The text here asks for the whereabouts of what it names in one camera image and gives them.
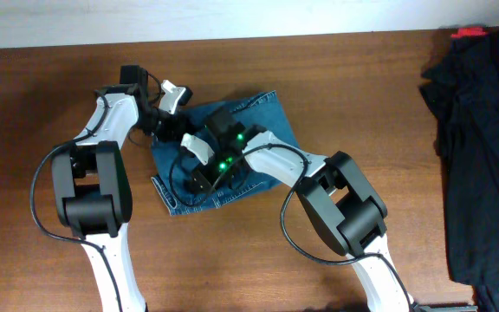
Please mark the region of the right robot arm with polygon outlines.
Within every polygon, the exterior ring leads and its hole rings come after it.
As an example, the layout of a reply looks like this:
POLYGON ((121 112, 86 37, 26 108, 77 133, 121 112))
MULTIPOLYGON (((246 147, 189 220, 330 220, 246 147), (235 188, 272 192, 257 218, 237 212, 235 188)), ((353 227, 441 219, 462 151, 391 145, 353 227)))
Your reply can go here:
POLYGON ((290 189, 287 197, 299 199, 321 241, 340 256, 330 265, 353 268, 369 310, 417 310, 389 252, 386 205, 348 154, 306 153, 265 127, 246 127, 223 108, 204 126, 217 149, 192 134, 181 140, 200 162, 192 172, 196 191, 212 194, 242 166, 282 182, 290 189))

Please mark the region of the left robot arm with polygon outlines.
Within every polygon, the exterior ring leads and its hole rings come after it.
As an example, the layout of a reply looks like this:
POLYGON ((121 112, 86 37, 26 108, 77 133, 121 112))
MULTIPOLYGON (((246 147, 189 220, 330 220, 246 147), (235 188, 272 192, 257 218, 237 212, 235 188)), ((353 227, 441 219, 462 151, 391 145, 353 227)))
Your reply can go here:
POLYGON ((169 140, 189 129, 179 109, 192 91, 164 80, 152 95, 153 78, 138 65, 121 67, 117 84, 95 91, 86 127, 49 157, 58 218, 86 252, 105 311, 147 309, 128 247, 133 195, 120 150, 135 128, 169 140))

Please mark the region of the blue denim jeans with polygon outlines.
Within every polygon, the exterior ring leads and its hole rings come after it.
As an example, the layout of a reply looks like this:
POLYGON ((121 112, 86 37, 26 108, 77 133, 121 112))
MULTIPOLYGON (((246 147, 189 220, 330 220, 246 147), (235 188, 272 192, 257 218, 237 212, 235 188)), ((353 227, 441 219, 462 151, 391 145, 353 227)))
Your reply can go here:
MULTIPOLYGON (((298 146, 275 91, 189 108, 185 111, 185 115, 196 127, 195 135, 207 142, 221 157, 219 161, 210 163, 215 176, 223 173, 226 166, 237 158, 236 152, 223 152, 204 125, 208 115, 221 107, 229 110, 233 119, 242 123, 244 127, 249 128, 253 125, 264 127, 279 140, 298 146)), ((280 184, 277 179, 267 174, 249 169, 249 166, 240 160, 225 174, 217 190, 206 198, 204 192, 195 194, 189 189, 192 171, 201 162, 187 153, 181 153, 178 141, 163 142, 154 139, 151 151, 158 170, 158 173, 152 177, 152 183, 172 216, 218 209, 243 198, 266 192, 280 184)))

